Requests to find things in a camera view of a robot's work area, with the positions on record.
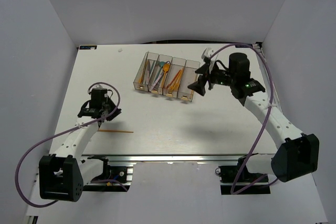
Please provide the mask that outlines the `orange pink knife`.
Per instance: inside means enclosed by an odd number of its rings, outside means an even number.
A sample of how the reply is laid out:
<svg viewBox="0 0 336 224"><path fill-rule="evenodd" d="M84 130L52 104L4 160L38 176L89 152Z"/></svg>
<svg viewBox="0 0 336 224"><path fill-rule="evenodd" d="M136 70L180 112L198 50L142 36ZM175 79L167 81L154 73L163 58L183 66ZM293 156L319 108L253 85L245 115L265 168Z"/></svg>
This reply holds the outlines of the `orange pink knife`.
<svg viewBox="0 0 336 224"><path fill-rule="evenodd" d="M162 77L163 77L163 72L161 72L160 75L156 78L156 80L153 83L153 86L151 87L150 91L152 91L160 83L160 80L161 80Z"/></svg>

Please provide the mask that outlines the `pink handled metal knife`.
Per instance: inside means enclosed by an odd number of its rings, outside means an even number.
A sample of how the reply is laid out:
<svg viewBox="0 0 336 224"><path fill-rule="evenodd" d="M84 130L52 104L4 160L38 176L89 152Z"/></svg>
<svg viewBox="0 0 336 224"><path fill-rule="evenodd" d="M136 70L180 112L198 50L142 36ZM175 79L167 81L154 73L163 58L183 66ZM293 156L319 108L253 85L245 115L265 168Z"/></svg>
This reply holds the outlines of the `pink handled metal knife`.
<svg viewBox="0 0 336 224"><path fill-rule="evenodd" d="M151 61L148 60L147 64L146 64L146 69L145 69L145 77L144 77L144 83L148 84L149 83L149 79L150 79L150 75L151 75Z"/></svg>

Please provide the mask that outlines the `orange chopstick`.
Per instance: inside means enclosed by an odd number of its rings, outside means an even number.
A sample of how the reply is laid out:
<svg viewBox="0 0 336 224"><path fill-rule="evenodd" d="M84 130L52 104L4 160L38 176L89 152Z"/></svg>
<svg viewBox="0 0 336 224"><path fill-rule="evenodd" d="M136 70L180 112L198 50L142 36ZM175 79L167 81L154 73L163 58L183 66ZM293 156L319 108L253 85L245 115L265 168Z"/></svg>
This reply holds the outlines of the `orange chopstick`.
<svg viewBox="0 0 336 224"><path fill-rule="evenodd" d="M109 133L134 133L133 131L120 131L120 130L98 130L98 132L109 132Z"/></svg>

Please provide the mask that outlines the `orange plastic knife top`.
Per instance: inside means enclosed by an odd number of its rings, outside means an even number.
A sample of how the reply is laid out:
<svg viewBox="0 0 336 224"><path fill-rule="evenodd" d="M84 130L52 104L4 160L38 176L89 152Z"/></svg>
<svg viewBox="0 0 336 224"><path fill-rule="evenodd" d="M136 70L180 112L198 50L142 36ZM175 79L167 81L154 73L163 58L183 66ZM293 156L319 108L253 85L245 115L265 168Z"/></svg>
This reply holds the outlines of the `orange plastic knife top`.
<svg viewBox="0 0 336 224"><path fill-rule="evenodd" d="M142 71L142 74L140 76L140 79L139 79L139 83L143 83L143 80L144 80L144 75L146 73L146 70L147 70L147 66L148 66L148 62L145 63L144 65L144 68L143 68L143 71Z"/></svg>

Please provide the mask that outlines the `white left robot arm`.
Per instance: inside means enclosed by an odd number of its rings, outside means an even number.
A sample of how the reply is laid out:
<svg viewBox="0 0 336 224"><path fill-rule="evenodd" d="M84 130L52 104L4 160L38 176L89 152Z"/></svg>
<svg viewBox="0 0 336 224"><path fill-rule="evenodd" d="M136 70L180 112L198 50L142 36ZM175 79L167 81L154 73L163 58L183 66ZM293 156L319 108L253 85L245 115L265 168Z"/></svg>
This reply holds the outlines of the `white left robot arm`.
<svg viewBox="0 0 336 224"><path fill-rule="evenodd" d="M91 138L106 121L121 114L108 95L109 90L96 86L89 91L77 115L77 124L65 141L39 161L39 194L42 199L77 202L85 186L94 180L110 178L111 168L106 158L83 157Z"/></svg>

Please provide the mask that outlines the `teal plastic spoon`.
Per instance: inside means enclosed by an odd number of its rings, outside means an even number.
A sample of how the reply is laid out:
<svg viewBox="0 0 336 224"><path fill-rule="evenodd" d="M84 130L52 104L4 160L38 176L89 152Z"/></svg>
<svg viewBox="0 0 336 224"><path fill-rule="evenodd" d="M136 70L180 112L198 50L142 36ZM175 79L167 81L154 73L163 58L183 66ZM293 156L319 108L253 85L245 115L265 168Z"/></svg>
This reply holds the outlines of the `teal plastic spoon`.
<svg viewBox="0 0 336 224"><path fill-rule="evenodd" d="M154 83L155 80L156 80L156 78L159 76L159 74L160 74L160 72L161 72L161 70L162 70L164 64L165 64L164 61L160 61L160 62L158 62L157 66L156 66L156 68L155 68L154 78L153 78L152 83Z"/></svg>

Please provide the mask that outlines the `red-orange plastic fork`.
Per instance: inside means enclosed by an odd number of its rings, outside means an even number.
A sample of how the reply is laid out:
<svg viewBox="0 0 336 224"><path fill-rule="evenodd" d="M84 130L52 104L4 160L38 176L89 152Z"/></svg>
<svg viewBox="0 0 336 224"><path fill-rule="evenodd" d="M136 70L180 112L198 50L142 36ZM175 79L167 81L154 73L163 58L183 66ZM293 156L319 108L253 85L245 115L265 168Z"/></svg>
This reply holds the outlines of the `red-orange plastic fork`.
<svg viewBox="0 0 336 224"><path fill-rule="evenodd" d="M172 84L174 84L174 83L176 82L177 78L178 78L179 75L180 75L180 72L181 72L181 70L179 70L179 71L176 73L176 75L173 77L173 79L170 81L170 83L168 83L168 84L166 85L166 88L167 88L167 89L168 89Z"/></svg>

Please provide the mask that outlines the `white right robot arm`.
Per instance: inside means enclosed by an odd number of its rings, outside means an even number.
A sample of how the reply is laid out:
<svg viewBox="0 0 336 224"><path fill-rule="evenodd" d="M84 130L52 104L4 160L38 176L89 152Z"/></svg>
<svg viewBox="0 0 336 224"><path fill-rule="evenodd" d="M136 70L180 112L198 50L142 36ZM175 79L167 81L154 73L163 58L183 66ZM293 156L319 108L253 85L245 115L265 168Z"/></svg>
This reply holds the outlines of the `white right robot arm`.
<svg viewBox="0 0 336 224"><path fill-rule="evenodd" d="M270 174L281 182L313 173L318 168L319 140L314 134L306 135L295 127L284 114L270 104L270 95L263 85L250 76L250 62L244 53L229 56L229 66L220 69L216 60L203 53L204 64L195 72L198 80L188 86L205 95L205 85L230 87L232 95L250 111L271 136L277 151L275 154L253 154L242 158L237 168L238 177L247 182L256 174Z"/></svg>

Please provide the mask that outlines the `orange plastic spoon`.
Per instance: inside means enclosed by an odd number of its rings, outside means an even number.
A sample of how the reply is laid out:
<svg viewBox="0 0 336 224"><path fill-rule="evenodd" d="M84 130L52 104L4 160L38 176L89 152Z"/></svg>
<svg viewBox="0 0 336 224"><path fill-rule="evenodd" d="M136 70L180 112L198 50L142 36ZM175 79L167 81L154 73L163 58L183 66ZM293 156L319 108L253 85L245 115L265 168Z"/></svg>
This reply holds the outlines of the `orange plastic spoon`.
<svg viewBox="0 0 336 224"><path fill-rule="evenodd" d="M164 86L165 78L166 78L166 75L167 75L169 69L170 69L170 64L165 63L164 66L163 66L163 79L162 79L162 82L161 82L161 88L163 88L163 86Z"/></svg>

